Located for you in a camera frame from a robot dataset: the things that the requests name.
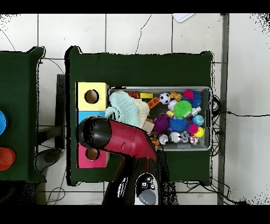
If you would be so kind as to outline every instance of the gray metal tray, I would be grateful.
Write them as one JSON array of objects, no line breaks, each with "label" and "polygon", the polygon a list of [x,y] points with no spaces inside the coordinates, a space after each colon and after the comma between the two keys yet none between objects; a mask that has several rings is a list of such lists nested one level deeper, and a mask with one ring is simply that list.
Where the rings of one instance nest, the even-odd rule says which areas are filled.
[{"label": "gray metal tray", "polygon": [[[123,90],[125,92],[137,91],[152,93],[154,96],[157,96],[163,92],[179,92],[183,93],[185,90],[191,89],[200,92],[201,94],[201,114],[205,123],[201,126],[205,130],[204,137],[200,138],[200,141],[197,145],[191,145],[190,143],[168,143],[163,146],[164,151],[206,151],[212,147],[213,139],[213,130],[212,130],[212,90],[209,87],[111,87],[108,90],[108,99],[109,96],[118,90]],[[159,113],[165,113],[168,111],[167,105],[163,107],[163,110],[160,109]]]}]

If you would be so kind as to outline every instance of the green table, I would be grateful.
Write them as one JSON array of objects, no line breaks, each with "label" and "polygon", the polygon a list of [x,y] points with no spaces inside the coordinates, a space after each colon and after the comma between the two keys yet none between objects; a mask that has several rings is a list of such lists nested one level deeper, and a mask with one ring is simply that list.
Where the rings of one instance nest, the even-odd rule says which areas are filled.
[{"label": "green table", "polygon": [[44,182],[34,167],[37,140],[36,67],[43,48],[26,53],[0,52],[0,110],[7,116],[6,131],[0,135],[0,147],[11,148],[14,164],[0,171],[0,180]]},{"label": "green table", "polygon": [[[67,181],[112,181],[122,157],[110,154],[106,168],[76,168],[75,82],[105,82],[120,86],[207,86],[211,87],[212,54],[119,55],[82,54],[71,46],[65,54],[67,106]],[[202,180],[209,185],[209,151],[166,152],[172,181]]]}]

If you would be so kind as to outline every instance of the green spiky ball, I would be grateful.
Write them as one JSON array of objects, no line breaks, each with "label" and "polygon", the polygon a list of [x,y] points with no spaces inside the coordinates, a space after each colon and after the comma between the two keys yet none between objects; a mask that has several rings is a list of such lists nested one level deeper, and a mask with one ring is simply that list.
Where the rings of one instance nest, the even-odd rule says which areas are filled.
[{"label": "green spiky ball", "polygon": [[192,112],[192,105],[188,101],[181,100],[175,104],[173,112],[177,118],[182,119]]}]

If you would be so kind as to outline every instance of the pink block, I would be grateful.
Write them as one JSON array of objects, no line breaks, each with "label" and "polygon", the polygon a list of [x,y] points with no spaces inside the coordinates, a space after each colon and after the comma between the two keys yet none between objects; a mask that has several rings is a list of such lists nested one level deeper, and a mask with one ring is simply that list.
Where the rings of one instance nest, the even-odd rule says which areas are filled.
[{"label": "pink block", "polygon": [[89,160],[86,155],[87,148],[79,143],[79,168],[104,168],[110,157],[110,153],[100,150],[100,156],[94,160]]}]

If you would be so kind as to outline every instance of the blue circle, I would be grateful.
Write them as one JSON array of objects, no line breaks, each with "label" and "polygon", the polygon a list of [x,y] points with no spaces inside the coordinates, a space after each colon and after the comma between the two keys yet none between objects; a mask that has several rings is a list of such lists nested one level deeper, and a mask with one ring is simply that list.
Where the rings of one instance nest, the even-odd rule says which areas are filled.
[{"label": "blue circle", "polygon": [[204,124],[204,117],[202,115],[196,115],[192,121],[197,125],[197,126],[201,126]]},{"label": "blue circle", "polygon": [[0,110],[0,135],[2,135],[2,133],[6,129],[6,124],[7,124],[6,116]]}]

